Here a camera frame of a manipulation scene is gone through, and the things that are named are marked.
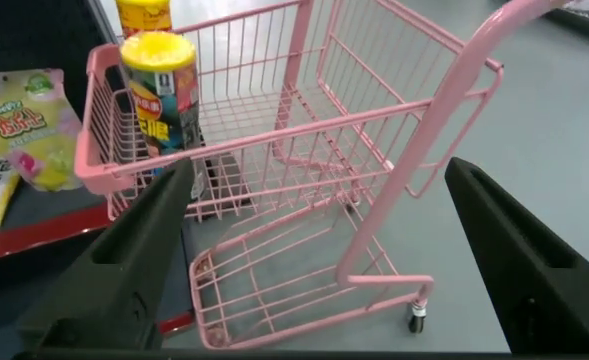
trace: yellow lid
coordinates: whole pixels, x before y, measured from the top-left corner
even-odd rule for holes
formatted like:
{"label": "yellow lid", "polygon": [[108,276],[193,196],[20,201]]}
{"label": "yellow lid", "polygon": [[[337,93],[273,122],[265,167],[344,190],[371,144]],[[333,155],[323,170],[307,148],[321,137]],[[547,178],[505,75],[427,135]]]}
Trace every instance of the yellow lid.
{"label": "yellow lid", "polygon": [[169,4],[170,0],[116,0],[119,4],[138,6],[159,6]]}
{"label": "yellow lid", "polygon": [[164,72],[190,65],[196,59],[194,44],[165,31],[141,32],[121,46],[123,62],[134,69]]}

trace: gray floor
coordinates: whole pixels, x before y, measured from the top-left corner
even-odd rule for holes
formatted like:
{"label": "gray floor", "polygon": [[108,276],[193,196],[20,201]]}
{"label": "gray floor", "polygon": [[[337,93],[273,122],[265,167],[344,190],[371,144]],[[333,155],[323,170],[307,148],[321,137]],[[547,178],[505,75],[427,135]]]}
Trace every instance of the gray floor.
{"label": "gray floor", "polygon": [[[276,1],[173,0],[173,22],[188,25],[268,2]],[[462,39],[469,39],[500,3],[402,2]],[[113,1],[104,4],[120,33]],[[456,155],[481,166],[589,260],[589,40],[541,20],[503,41],[493,56],[505,64],[505,80]],[[205,248],[226,226],[229,220],[196,226],[194,237]],[[403,197],[378,237],[401,270],[436,279],[425,332],[408,334],[402,312],[393,310],[276,348],[508,350],[442,180],[420,200]],[[201,345],[188,332],[168,339],[166,346]]]}

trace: yellow can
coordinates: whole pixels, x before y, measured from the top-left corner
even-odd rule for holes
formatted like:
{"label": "yellow can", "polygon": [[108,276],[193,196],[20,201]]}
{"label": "yellow can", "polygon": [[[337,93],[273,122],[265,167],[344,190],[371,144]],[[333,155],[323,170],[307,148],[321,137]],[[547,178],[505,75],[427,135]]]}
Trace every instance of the yellow can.
{"label": "yellow can", "polygon": [[123,36],[140,31],[170,31],[170,0],[116,0]]}
{"label": "yellow can", "polygon": [[[194,44],[170,32],[142,32],[125,40],[121,57],[149,156],[200,147]],[[196,167],[193,200],[201,196],[206,174],[203,162]]]}

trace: red shelf edge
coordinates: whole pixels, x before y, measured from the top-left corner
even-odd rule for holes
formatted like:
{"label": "red shelf edge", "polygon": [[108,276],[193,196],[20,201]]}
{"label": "red shelf edge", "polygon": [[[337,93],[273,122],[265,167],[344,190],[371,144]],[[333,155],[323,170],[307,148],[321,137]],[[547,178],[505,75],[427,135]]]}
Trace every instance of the red shelf edge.
{"label": "red shelf edge", "polygon": [[194,323],[194,315],[186,312],[168,320],[158,323],[159,331],[165,337],[171,336],[177,332],[186,330],[187,327]]}
{"label": "red shelf edge", "polygon": [[0,257],[109,226],[107,204],[0,232]]}

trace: chip can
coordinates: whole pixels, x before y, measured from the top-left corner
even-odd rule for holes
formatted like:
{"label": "chip can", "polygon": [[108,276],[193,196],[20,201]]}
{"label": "chip can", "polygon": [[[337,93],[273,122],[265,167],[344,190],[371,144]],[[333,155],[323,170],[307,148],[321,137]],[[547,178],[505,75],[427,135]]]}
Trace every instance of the chip can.
{"label": "chip can", "polygon": [[123,37],[141,31],[170,31],[170,0],[116,0]]}
{"label": "chip can", "polygon": [[[200,147],[194,45],[173,33],[142,32],[125,40],[121,57],[149,156]],[[202,162],[197,162],[196,170],[194,200],[205,189]]]}

